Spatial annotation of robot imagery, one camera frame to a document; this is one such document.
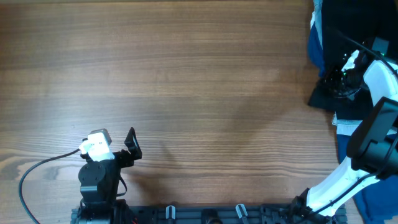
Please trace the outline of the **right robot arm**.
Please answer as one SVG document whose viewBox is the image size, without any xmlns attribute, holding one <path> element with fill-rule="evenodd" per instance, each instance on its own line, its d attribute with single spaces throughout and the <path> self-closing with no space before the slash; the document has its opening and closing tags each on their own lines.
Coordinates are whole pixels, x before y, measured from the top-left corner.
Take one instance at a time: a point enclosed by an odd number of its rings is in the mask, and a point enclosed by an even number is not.
<svg viewBox="0 0 398 224">
<path fill-rule="evenodd" d="M 368 54 L 370 63 L 363 80 L 374 106 L 353 131 L 341 164 L 292 204 L 292 223 L 326 223 L 348 199 L 365 196 L 364 188 L 397 175 L 397 139 L 388 134 L 397 129 L 397 96 L 392 93 L 397 86 L 397 69 L 382 53 L 353 39 L 347 41 Z"/>
</svg>

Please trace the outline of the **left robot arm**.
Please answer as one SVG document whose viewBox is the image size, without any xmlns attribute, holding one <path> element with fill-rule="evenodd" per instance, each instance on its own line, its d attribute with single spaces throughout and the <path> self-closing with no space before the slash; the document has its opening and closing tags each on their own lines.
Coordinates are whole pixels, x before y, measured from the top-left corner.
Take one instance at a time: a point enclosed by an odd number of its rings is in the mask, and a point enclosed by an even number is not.
<svg viewBox="0 0 398 224">
<path fill-rule="evenodd" d="M 79 146 L 86 164 L 80 169 L 80 193 L 82 199 L 72 211 L 70 223 L 137 223 L 138 219 L 119 193 L 119 184 L 126 185 L 121 169 L 132 167 L 134 161 L 142 158 L 142 151 L 136 139 L 134 128 L 130 128 L 124 144 L 126 150 L 112 152 L 111 137 L 107 129 L 89 133 Z"/>
</svg>

